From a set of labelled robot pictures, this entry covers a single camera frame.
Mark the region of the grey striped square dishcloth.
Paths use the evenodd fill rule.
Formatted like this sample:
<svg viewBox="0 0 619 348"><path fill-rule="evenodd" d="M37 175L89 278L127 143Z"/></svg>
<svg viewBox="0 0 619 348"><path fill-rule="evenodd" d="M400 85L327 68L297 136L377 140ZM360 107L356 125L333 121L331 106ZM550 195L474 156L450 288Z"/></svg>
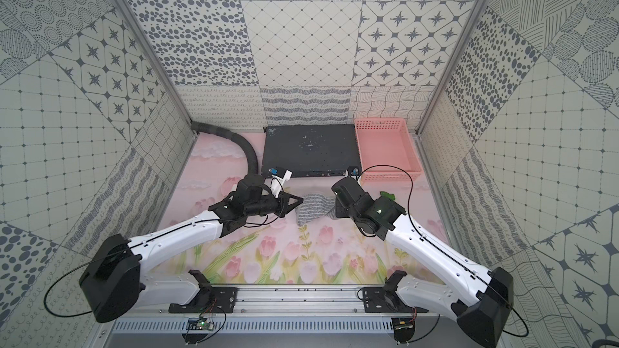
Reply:
<svg viewBox="0 0 619 348"><path fill-rule="evenodd" d="M303 199L304 202L295 209L299 227L323 217L335 219L335 196L313 193Z"/></svg>

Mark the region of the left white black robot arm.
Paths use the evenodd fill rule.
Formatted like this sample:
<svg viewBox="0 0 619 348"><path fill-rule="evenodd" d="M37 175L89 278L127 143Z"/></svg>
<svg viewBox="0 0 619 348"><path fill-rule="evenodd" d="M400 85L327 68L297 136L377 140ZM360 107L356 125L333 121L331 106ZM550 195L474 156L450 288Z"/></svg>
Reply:
<svg viewBox="0 0 619 348"><path fill-rule="evenodd" d="M304 200L282 186L277 180L268 187L264 177L248 174L222 201L191 219L148 235L106 239L79 280L96 322L111 322L137 306L189 304L206 287L206 278L197 274L190 282L154 280L149 272L188 249L245 227L250 217L284 218Z"/></svg>

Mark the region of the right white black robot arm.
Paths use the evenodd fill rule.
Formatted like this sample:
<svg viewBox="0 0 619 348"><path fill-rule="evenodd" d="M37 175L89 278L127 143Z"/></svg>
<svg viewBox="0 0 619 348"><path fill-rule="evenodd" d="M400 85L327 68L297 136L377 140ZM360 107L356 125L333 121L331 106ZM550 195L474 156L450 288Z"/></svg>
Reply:
<svg viewBox="0 0 619 348"><path fill-rule="evenodd" d="M480 346L498 345L513 309L514 278L509 272L501 267L490 270L459 254L423 230L405 208L385 197L373 199L352 177L331 189L362 232L413 256L440 278L439 285L424 284L394 273L391 279L399 301L455 321Z"/></svg>

